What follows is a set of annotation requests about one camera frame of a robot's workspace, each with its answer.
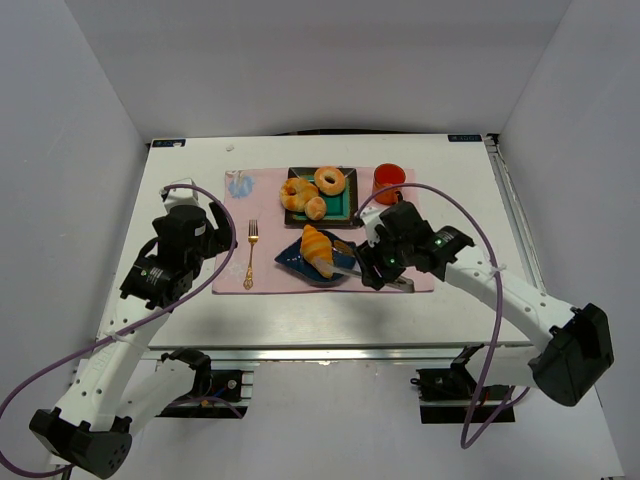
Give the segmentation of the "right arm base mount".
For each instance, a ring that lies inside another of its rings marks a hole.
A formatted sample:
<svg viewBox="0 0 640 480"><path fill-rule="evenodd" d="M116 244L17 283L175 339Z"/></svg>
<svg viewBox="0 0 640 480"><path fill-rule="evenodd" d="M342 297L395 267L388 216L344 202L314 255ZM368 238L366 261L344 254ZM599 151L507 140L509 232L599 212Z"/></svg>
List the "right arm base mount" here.
<svg viewBox="0 0 640 480"><path fill-rule="evenodd" d="M465 421L468 407L477 386L469 373L463 373L462 366L484 345L463 348L407 348L405 360L415 368L410 379L412 388L419 399L422 424L456 424ZM471 424L480 426L493 414L508 387L485 384L471 416ZM495 423L514 423L513 407L505 407L494 419Z"/></svg>

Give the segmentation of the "metal food tongs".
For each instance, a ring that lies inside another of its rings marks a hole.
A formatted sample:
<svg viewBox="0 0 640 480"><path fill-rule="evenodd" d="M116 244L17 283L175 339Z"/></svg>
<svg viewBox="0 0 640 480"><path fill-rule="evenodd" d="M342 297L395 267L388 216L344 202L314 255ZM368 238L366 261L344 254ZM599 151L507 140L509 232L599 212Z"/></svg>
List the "metal food tongs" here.
<svg viewBox="0 0 640 480"><path fill-rule="evenodd" d="M355 258L353 249L347 243L341 240L334 240L332 242L332 248L336 253L341 253L348 257ZM342 274L342 275L362 279L362 273L359 270L342 268L334 264L331 264L326 260L318 259L315 262L315 266L319 267L322 271L327 271L327 272L331 271L334 274ZM414 282L411 279L406 278L404 276L399 276L395 281L386 283L385 286L389 288L393 288L395 290L399 290L404 293L415 292Z"/></svg>

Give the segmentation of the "orange metal mug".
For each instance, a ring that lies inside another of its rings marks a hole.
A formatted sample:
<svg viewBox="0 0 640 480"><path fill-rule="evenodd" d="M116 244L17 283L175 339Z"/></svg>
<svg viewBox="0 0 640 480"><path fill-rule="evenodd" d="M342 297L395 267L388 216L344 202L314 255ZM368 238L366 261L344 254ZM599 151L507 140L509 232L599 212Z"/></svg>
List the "orange metal mug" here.
<svg viewBox="0 0 640 480"><path fill-rule="evenodd" d="M386 206L395 204L398 201L400 190L384 190L384 188L403 184L405 181L406 173L400 166L391 163L377 166L373 173L372 193L374 200Z"/></svg>

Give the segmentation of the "striped orange croissant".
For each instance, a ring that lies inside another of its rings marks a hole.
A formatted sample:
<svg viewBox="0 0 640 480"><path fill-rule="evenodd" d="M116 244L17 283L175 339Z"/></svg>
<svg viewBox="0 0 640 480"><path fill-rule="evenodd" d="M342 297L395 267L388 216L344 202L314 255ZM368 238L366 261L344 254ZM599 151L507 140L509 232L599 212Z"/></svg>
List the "striped orange croissant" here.
<svg viewBox="0 0 640 480"><path fill-rule="evenodd" d="M300 253L324 278L333 276L333 250L330 239L311 225L305 225L301 236Z"/></svg>

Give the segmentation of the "blue label sticker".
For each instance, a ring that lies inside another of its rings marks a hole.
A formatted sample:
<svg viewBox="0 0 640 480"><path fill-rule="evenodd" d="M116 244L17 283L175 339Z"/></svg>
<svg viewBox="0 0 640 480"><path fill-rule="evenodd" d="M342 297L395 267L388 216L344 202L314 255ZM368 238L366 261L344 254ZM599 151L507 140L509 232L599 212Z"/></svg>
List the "blue label sticker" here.
<svg viewBox="0 0 640 480"><path fill-rule="evenodd" d="M447 139L452 143L483 142L483 137L479 134L448 134Z"/></svg>
<svg viewBox="0 0 640 480"><path fill-rule="evenodd" d="M152 148L182 148L186 145L186 140L181 139L154 139L151 142Z"/></svg>

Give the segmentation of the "small round bun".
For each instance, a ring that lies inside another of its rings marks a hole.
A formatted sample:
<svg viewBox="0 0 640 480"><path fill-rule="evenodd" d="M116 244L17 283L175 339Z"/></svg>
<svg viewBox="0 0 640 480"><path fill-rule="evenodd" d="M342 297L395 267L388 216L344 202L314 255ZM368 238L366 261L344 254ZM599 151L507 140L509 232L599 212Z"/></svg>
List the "small round bun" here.
<svg viewBox="0 0 640 480"><path fill-rule="evenodd" d="M325 200L316 196L310 199L304 207L304 213L311 221L319 221L323 219L327 213L327 205Z"/></svg>

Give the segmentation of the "blue label sticker left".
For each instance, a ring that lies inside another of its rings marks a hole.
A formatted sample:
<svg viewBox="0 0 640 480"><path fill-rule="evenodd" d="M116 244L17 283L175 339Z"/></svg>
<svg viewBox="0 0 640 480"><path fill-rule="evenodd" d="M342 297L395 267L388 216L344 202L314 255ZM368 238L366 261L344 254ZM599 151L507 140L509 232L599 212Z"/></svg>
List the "blue label sticker left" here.
<svg viewBox="0 0 640 480"><path fill-rule="evenodd" d="M181 139L154 139L151 142L152 148L182 148L186 145L186 140Z"/></svg>

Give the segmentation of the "blue label sticker right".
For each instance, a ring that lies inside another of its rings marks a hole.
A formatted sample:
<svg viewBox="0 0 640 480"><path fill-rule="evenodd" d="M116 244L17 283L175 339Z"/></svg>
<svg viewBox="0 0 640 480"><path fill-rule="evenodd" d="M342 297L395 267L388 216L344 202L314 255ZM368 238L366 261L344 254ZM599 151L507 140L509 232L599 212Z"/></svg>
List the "blue label sticker right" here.
<svg viewBox="0 0 640 480"><path fill-rule="evenodd" d="M483 137L479 134L448 134L447 139L452 143L483 142Z"/></svg>

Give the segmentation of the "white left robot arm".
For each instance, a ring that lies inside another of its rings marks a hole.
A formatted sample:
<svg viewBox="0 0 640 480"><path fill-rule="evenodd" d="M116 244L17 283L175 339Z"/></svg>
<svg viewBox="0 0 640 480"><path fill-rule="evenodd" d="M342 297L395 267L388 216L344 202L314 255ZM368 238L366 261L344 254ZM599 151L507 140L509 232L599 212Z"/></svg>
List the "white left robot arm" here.
<svg viewBox="0 0 640 480"><path fill-rule="evenodd" d="M140 250L121 287L102 346L50 410L29 428L51 453L100 478L122 466L134 436L170 403L211 390L211 359L193 348L165 354L139 386L127 387L150 341L185 298L204 261L234 247L225 209L210 203L173 205L155 219L156 232Z"/></svg>

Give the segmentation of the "curled croissant bread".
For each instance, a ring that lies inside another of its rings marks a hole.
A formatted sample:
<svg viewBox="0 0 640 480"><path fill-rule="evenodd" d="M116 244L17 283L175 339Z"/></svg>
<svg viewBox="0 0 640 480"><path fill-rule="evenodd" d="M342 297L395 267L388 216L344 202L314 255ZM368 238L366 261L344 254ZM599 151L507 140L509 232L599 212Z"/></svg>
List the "curled croissant bread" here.
<svg viewBox="0 0 640 480"><path fill-rule="evenodd" d="M306 204L319 195L318 188L305 178L288 178L281 186L282 206L292 212L303 212Z"/></svg>

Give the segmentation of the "gold ornate fork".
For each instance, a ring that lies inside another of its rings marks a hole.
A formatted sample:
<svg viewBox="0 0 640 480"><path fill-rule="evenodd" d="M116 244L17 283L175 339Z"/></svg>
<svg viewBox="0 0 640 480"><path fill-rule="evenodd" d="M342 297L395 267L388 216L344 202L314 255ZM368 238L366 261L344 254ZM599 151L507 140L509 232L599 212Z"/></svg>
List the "gold ornate fork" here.
<svg viewBox="0 0 640 480"><path fill-rule="evenodd" d="M254 247L259 240L258 233L258 220L251 219L248 224L248 242L249 242L249 258L247 263L247 269L245 278L243 281L243 287L245 290L251 290L253 288L253 255Z"/></svg>

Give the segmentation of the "black square plate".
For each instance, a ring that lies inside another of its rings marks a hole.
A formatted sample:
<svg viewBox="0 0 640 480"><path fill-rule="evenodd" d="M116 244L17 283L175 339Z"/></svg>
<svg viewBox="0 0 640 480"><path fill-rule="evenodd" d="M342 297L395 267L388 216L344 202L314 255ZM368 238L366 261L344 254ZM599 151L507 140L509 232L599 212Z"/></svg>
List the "black square plate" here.
<svg viewBox="0 0 640 480"><path fill-rule="evenodd" d="M284 225L291 228L302 228L304 224L311 223L321 229L349 229L353 228L353 217L358 208L358 180L355 168L342 168L338 170L345 176L345 189L339 195L328 196L320 192L320 197L327 205L326 215L318 220L309 220L304 213L286 210L284 213Z"/></svg>

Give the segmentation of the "pink cartoon placemat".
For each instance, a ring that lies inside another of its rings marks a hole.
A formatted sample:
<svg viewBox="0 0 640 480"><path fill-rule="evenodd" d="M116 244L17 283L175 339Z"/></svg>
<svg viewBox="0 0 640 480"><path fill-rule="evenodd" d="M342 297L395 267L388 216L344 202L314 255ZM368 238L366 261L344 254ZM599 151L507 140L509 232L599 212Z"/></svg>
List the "pink cartoon placemat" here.
<svg viewBox="0 0 640 480"><path fill-rule="evenodd" d="M214 280L212 292L234 294L301 294L325 291L366 292L372 290L354 277L337 285L318 287L288 273L274 258L301 238L299 228L284 225L285 210L279 191L288 177L288 169L267 168L232 170L225 173L224 206L235 222L238 246L230 262ZM253 288L245 290L243 281L249 258L248 224L258 220L259 240L253 255Z"/></svg>

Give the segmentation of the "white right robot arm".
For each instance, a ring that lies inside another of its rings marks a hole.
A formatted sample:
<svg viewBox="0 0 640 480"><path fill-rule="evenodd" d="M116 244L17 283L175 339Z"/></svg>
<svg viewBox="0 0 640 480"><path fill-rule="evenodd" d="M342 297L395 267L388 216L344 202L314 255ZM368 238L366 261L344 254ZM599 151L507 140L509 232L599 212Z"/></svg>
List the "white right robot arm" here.
<svg viewBox="0 0 640 480"><path fill-rule="evenodd" d="M379 290L414 268L470 294L528 338L527 347L496 349L487 372L487 346L465 347L450 366L455 380L537 388L572 407L613 364L608 318L599 307L574 307L498 270L469 236L452 226L433 230L410 202L366 207L357 217L366 232L356 249L364 285Z"/></svg>

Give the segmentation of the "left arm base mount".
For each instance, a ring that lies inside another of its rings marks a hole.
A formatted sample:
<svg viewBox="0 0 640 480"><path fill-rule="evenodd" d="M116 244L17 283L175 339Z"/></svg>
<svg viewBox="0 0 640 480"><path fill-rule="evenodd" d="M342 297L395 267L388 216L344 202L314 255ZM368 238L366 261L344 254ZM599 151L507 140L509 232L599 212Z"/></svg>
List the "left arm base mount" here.
<svg viewBox="0 0 640 480"><path fill-rule="evenodd" d="M164 353L157 363L167 360L186 363L195 371L192 389L178 397L159 418L242 419L252 397L254 372L238 368L215 368L211 358L192 348Z"/></svg>

